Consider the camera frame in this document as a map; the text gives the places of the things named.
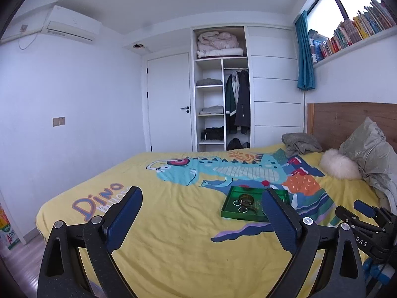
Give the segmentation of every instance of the wall socket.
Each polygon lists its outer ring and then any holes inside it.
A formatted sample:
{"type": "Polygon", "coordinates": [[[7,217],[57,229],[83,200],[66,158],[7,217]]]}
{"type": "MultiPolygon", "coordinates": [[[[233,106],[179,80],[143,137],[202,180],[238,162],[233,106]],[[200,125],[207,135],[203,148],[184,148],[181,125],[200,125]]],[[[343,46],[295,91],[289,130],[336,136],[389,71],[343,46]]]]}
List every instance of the wall socket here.
{"type": "Polygon", "coordinates": [[[55,117],[52,119],[52,126],[53,127],[57,127],[59,125],[65,125],[65,117],[61,116],[61,117],[55,117]]]}

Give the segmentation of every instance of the windowsill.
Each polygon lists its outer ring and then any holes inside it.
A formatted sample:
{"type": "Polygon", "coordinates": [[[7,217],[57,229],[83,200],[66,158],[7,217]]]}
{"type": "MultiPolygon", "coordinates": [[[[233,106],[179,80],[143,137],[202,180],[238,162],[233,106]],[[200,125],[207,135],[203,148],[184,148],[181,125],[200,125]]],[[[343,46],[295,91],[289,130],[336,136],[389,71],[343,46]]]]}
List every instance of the windowsill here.
{"type": "Polygon", "coordinates": [[[386,29],[386,30],[381,31],[380,33],[377,33],[373,36],[370,36],[362,41],[356,42],[353,45],[350,45],[349,47],[346,47],[346,48],[334,53],[333,55],[331,55],[327,58],[324,58],[323,60],[319,61],[318,63],[313,64],[313,69],[316,69],[316,68],[320,67],[321,65],[328,63],[329,61],[331,61],[333,59],[336,59],[336,58],[341,57],[347,53],[350,53],[353,50],[357,50],[357,49],[362,48],[366,45],[370,45],[374,42],[377,42],[379,40],[385,39],[385,38],[393,36],[393,35],[397,35],[397,27],[392,27],[392,28],[386,29]]]}

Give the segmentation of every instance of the row of books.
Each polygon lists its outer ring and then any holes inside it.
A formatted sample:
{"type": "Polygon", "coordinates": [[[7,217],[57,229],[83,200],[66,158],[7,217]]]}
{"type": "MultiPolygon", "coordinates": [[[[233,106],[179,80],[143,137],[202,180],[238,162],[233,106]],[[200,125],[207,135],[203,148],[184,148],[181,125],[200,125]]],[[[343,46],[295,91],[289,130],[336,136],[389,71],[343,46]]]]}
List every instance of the row of books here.
{"type": "Polygon", "coordinates": [[[396,25],[383,2],[371,0],[371,5],[364,7],[366,12],[358,11],[353,20],[347,19],[341,22],[334,30],[334,36],[331,39],[317,32],[311,35],[309,31],[313,63],[396,25]]]}

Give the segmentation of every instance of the wooden floor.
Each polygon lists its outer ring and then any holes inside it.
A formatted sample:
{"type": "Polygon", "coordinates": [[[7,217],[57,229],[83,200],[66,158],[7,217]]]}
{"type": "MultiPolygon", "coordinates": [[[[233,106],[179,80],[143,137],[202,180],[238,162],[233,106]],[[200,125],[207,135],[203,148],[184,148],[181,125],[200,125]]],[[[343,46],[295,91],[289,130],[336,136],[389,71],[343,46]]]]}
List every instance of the wooden floor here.
{"type": "MultiPolygon", "coordinates": [[[[25,246],[18,243],[8,253],[1,252],[5,265],[28,298],[37,297],[38,274],[45,246],[44,239],[38,235],[25,246]]],[[[99,287],[92,284],[92,288],[97,297],[106,298],[99,287]]]]}

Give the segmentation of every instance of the gray pillow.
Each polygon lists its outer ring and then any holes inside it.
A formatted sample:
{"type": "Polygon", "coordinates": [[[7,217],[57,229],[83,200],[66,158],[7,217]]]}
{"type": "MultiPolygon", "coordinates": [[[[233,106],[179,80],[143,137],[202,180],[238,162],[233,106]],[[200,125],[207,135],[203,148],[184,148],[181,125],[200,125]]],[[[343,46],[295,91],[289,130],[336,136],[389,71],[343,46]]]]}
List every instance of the gray pillow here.
{"type": "Polygon", "coordinates": [[[384,193],[392,213],[397,214],[397,154],[377,124],[367,117],[339,152],[359,165],[367,184],[384,193]]]}

